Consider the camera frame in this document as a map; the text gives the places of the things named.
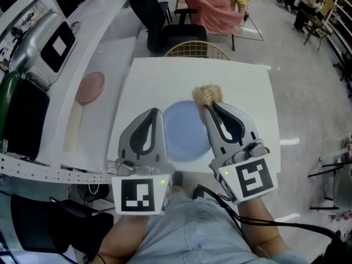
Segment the black high-back office chair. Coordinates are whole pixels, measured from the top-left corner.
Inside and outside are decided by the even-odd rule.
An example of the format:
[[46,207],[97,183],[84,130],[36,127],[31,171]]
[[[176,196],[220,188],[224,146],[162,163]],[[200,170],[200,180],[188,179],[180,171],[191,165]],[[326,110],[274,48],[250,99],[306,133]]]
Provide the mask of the black high-back office chair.
[[158,0],[129,0],[130,6],[147,30],[147,49],[154,56],[163,56],[174,46],[188,41],[207,41],[201,25],[165,25],[166,16]]

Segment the black swivel chair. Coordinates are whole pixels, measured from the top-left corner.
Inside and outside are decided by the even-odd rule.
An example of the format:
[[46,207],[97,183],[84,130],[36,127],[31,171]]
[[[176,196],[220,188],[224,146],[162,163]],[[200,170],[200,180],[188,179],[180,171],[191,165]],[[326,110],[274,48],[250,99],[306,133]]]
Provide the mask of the black swivel chair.
[[348,90],[348,98],[352,99],[352,54],[342,53],[341,62],[333,64],[335,68],[338,68],[342,73],[339,81],[345,82],[346,88]]

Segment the pink plate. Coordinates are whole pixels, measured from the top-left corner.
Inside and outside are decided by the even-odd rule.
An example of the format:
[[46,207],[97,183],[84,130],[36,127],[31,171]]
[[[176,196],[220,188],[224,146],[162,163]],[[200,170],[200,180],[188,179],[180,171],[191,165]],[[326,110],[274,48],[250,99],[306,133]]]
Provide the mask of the pink plate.
[[93,102],[103,91],[105,76],[98,71],[87,74],[81,81],[75,100],[83,105]]

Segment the black device pack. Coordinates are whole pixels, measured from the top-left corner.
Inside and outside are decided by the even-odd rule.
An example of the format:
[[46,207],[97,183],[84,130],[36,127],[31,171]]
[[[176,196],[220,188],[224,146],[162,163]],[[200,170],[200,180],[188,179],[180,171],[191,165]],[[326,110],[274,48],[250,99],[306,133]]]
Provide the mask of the black device pack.
[[341,241],[328,245],[321,264],[352,264],[352,230],[343,233]]

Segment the grey chair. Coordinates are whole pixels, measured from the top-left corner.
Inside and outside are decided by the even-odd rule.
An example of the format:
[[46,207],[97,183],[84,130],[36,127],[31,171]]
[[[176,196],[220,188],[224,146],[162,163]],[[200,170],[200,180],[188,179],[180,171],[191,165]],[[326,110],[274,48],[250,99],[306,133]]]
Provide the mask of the grey chair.
[[332,152],[318,158],[319,162],[334,158],[333,163],[323,164],[322,168],[328,168],[317,173],[309,174],[312,178],[319,175],[331,174],[333,177],[332,197],[324,197],[326,201],[332,201],[332,206],[311,206],[310,210],[326,211],[330,213],[349,213],[352,211],[352,153],[347,148]]

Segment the blue big plate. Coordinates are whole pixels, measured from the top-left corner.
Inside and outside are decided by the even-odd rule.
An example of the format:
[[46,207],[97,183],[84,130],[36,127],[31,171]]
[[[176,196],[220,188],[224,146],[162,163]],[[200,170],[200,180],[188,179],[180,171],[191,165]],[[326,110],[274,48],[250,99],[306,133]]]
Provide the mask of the blue big plate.
[[164,114],[168,157],[186,163],[198,160],[211,146],[206,127],[193,101],[180,101],[169,106]]

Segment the tan scrubbing sponge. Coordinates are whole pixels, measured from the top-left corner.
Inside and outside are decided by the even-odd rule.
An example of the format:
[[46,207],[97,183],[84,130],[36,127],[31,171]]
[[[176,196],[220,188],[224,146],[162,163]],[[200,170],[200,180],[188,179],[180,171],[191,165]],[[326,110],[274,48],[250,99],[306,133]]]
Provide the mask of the tan scrubbing sponge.
[[204,109],[208,107],[213,110],[213,102],[222,103],[223,93],[218,85],[202,85],[193,89],[192,98],[199,112],[200,120],[205,124]]

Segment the white metal shelf rack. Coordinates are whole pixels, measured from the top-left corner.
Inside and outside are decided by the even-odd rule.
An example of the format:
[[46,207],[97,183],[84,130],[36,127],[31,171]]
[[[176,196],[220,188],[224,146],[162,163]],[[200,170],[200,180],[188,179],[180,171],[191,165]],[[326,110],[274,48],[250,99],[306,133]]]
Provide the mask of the white metal shelf rack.
[[65,132],[75,95],[101,38],[126,0],[86,0],[68,19],[80,21],[77,44],[58,80],[49,91],[39,163],[0,153],[0,173],[12,177],[62,184],[109,184],[107,174],[75,172],[61,168]]

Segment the dark green storage box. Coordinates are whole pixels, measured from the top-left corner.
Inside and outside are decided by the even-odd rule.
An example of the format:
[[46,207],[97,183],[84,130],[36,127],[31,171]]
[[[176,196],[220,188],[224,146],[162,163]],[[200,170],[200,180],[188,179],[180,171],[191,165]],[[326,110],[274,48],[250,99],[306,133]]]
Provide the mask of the dark green storage box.
[[39,86],[13,71],[0,82],[0,153],[34,161],[50,98]]

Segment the white shelf unit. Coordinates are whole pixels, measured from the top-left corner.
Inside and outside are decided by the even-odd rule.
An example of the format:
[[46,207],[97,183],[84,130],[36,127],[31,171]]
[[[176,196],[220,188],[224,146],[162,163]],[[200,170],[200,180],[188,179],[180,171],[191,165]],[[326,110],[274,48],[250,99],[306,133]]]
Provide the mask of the white shelf unit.
[[352,61],[352,0],[333,0],[336,11],[330,11],[324,20],[324,25],[331,32],[328,42],[335,51],[339,66],[343,68],[346,62]]

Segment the white side table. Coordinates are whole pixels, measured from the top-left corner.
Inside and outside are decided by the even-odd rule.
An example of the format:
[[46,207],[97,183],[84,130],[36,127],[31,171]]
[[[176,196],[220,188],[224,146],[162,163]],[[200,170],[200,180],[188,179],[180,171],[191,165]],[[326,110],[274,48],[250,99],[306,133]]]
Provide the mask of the white side table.
[[[136,45],[136,34],[128,33],[128,21],[134,21],[132,10],[125,9],[128,0],[87,0],[70,16],[81,22],[77,44],[60,80],[63,103],[56,125],[51,166],[76,168],[104,173],[113,122],[123,79]],[[79,85],[89,73],[104,75],[101,94],[82,109],[76,149],[64,152],[64,135]]]

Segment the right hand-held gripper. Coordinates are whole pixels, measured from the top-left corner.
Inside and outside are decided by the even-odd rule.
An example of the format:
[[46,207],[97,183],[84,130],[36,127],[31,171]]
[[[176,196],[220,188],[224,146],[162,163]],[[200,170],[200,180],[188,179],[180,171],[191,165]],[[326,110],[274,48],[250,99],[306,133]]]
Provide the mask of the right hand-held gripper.
[[272,155],[259,138],[252,119],[241,110],[214,102],[204,108],[206,128],[214,158],[209,167],[227,199],[238,205],[278,188]]

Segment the olive chair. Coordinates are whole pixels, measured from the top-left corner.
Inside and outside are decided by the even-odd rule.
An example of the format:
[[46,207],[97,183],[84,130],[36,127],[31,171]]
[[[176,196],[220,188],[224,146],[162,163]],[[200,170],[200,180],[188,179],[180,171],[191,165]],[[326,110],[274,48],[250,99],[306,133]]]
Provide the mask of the olive chair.
[[321,48],[321,41],[328,36],[331,36],[332,32],[329,28],[325,26],[325,24],[320,21],[320,19],[316,16],[312,16],[305,12],[304,10],[300,10],[301,13],[303,13],[304,16],[308,18],[308,23],[304,23],[304,28],[307,30],[307,37],[303,43],[305,46],[308,42],[308,40],[313,36],[319,40],[319,46],[317,51],[320,50]]

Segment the silver appliance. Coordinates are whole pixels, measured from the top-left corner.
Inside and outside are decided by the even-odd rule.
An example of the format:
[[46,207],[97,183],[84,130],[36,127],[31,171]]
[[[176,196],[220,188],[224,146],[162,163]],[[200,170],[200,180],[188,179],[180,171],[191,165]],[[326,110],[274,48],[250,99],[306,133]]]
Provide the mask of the silver appliance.
[[12,51],[9,71],[23,74],[48,91],[76,45],[76,38],[65,17],[48,11],[22,36]]

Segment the person's light blue shirt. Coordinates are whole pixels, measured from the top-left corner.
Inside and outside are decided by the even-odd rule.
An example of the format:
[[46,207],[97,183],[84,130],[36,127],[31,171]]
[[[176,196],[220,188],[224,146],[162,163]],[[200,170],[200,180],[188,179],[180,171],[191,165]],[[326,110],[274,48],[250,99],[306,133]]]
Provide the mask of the person's light blue shirt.
[[308,264],[289,251],[254,254],[226,211],[215,201],[173,195],[163,216],[150,218],[128,264]]

